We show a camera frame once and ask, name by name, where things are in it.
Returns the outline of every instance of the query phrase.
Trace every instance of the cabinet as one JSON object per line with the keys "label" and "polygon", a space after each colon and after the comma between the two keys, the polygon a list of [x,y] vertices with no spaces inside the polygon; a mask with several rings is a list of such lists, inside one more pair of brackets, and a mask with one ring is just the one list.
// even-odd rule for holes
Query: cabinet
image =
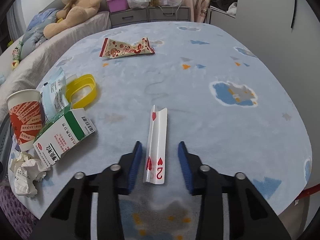
{"label": "cabinet", "polygon": [[148,7],[143,9],[129,9],[110,13],[112,28],[130,24],[161,22],[161,21],[190,21],[190,8],[180,7]]}

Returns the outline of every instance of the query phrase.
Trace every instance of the light blue blanket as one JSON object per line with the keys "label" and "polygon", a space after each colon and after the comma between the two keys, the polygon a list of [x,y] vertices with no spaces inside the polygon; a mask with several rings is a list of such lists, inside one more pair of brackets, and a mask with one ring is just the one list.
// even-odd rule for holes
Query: light blue blanket
{"label": "light blue blanket", "polygon": [[[143,37],[154,55],[99,57],[105,38],[134,44]],[[126,239],[195,239],[201,198],[186,189],[180,141],[220,173],[245,173],[277,214],[308,181],[311,145],[290,97],[252,52],[215,26],[155,22],[91,35],[72,46],[38,88],[59,67],[67,77],[94,76],[98,96],[86,111],[97,133],[36,183],[35,198],[18,196],[37,217],[76,172],[103,171],[137,140],[145,153],[153,105],[168,108],[165,183],[142,182],[143,158],[134,191],[120,201]]]}
{"label": "light blue blanket", "polygon": [[20,53],[20,60],[23,60],[26,56],[28,56],[31,52],[33,52],[47,40],[47,38],[43,35],[44,27],[46,27],[50,23],[56,22],[56,13],[58,12],[58,10],[49,9],[45,12],[43,13],[44,15],[31,22],[31,28],[28,26],[29,29],[27,29],[21,40],[22,48]]}

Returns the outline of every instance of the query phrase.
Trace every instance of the teddy bear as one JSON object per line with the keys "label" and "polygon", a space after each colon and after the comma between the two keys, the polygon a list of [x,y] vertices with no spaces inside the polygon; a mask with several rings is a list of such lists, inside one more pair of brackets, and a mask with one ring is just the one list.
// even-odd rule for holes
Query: teddy bear
{"label": "teddy bear", "polygon": [[62,0],[66,5],[63,10],[57,12],[59,23],[48,24],[44,28],[44,36],[49,39],[54,35],[85,22],[96,15],[102,0]]}

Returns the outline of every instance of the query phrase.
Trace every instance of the red and white paper cup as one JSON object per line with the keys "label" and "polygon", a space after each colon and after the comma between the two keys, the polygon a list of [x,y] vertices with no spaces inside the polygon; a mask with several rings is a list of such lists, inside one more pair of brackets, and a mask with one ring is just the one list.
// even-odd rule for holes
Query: red and white paper cup
{"label": "red and white paper cup", "polygon": [[42,129],[40,92],[26,89],[7,98],[10,119],[21,151],[33,148],[33,141]]}

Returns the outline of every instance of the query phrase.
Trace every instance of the two of hearts card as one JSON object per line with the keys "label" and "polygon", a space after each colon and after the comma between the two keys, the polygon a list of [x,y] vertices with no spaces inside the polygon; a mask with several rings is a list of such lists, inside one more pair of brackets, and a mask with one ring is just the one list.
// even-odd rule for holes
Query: two of hearts card
{"label": "two of hearts card", "polygon": [[168,109],[158,111],[153,106],[147,143],[143,182],[164,184],[165,141],[167,137]]}

